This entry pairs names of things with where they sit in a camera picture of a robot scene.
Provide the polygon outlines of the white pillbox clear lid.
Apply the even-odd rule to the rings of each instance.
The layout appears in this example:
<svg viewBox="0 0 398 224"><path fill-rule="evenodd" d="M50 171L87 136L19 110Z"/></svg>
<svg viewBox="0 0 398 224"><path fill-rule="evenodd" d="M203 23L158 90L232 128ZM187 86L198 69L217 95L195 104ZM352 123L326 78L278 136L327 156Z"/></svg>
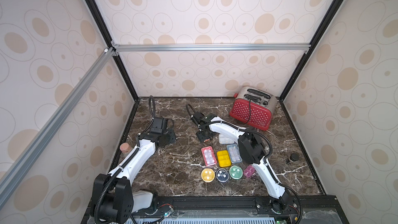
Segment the white pillbox clear lid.
<svg viewBox="0 0 398 224"><path fill-rule="evenodd" d="M227 136L224 136L222 134L219 134L218 138L219 138L219 143L222 145L230 145L235 143L233 139L228 138Z"/></svg>

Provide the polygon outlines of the red pillbox clear lid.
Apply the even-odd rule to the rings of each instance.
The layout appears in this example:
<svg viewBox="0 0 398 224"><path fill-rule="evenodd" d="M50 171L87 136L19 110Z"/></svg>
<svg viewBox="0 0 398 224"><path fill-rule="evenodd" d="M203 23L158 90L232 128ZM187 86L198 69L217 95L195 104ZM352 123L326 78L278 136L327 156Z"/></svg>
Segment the red pillbox clear lid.
<svg viewBox="0 0 398 224"><path fill-rule="evenodd" d="M207 167L211 167L217 164L217 159L214 154L214 150L211 146L203 147L201 149L202 156Z"/></svg>

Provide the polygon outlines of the white pillbox with amber lid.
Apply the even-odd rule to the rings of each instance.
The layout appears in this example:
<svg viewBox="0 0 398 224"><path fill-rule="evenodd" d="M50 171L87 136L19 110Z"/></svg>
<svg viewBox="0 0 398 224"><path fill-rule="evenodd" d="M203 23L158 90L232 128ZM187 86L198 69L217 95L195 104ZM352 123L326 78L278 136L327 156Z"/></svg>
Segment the white pillbox with amber lid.
<svg viewBox="0 0 398 224"><path fill-rule="evenodd" d="M229 153L227 150L217 152L217 159L221 168L228 168L232 165Z"/></svg>

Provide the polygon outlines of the teal rectangular pillbox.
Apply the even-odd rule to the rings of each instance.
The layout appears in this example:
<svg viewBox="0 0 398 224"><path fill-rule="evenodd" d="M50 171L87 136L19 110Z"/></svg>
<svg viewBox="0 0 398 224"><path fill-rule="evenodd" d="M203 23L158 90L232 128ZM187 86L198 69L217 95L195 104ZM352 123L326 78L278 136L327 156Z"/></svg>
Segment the teal rectangular pillbox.
<svg viewBox="0 0 398 224"><path fill-rule="evenodd" d="M243 161L237 144L227 145L227 151L233 164L241 163Z"/></svg>

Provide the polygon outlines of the yellow round pillbox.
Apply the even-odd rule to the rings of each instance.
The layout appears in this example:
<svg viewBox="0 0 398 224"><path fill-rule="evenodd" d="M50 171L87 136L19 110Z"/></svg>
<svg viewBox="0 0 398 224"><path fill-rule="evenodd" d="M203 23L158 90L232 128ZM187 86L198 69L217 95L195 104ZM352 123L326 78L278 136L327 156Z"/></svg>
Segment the yellow round pillbox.
<svg viewBox="0 0 398 224"><path fill-rule="evenodd" d="M211 168L205 168L201 172L201 178L206 183L211 183L215 179L215 172Z"/></svg>

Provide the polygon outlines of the dark blue round pillbox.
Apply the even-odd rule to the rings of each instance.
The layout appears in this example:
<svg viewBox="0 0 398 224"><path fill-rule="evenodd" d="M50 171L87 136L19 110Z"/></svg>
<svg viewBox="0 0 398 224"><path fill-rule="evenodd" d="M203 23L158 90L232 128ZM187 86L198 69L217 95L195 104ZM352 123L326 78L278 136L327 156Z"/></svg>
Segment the dark blue round pillbox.
<svg viewBox="0 0 398 224"><path fill-rule="evenodd" d="M220 168L216 172L216 179L221 183L226 183L230 178L228 171L224 168Z"/></svg>

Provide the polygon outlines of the green round pillbox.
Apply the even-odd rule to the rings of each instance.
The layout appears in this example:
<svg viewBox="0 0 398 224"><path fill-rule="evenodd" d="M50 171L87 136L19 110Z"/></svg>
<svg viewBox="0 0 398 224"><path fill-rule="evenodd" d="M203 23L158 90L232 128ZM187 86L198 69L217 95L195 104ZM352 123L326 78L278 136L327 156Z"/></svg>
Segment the green round pillbox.
<svg viewBox="0 0 398 224"><path fill-rule="evenodd" d="M232 179L239 180L243 177L243 170L239 166L231 166L229 174Z"/></svg>

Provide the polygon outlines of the purple pillbox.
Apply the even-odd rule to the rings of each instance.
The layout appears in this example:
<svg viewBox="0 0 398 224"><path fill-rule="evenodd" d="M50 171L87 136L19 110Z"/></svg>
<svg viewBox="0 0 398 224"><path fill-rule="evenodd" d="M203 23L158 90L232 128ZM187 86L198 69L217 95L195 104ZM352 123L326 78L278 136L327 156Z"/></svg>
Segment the purple pillbox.
<svg viewBox="0 0 398 224"><path fill-rule="evenodd" d="M244 169L243 175L246 178L251 178L254 174L256 173L256 169L252 166L249 165L247 168Z"/></svg>

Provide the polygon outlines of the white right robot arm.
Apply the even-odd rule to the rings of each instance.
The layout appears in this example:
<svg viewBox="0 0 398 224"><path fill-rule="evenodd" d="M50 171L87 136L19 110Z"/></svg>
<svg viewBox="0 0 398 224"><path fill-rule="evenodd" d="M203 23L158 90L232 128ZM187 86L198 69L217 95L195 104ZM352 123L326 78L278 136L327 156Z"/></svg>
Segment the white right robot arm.
<svg viewBox="0 0 398 224"><path fill-rule="evenodd" d="M273 153L270 141L253 128L244 128L209 114L205 116L186 105L191 121L198 127L197 137L201 142L210 140L216 133L237 142L242 160L253 166L266 186L273 212L283 214L288 208L296 208L302 214L300 198L289 186L281 183L269 163Z"/></svg>

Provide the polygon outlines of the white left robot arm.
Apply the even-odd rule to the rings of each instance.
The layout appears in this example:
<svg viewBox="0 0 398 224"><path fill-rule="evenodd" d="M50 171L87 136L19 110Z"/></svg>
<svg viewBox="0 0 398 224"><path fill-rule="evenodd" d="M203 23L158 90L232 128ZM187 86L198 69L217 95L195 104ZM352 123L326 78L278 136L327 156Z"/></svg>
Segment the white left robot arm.
<svg viewBox="0 0 398 224"><path fill-rule="evenodd" d="M136 145L122 162L107 174L99 174L93 183L90 215L96 224L124 224L141 210L155 214L158 197L146 190L132 191L132 183L157 149L176 142L174 121L156 115L155 99L148 100L151 122L136 136Z"/></svg>

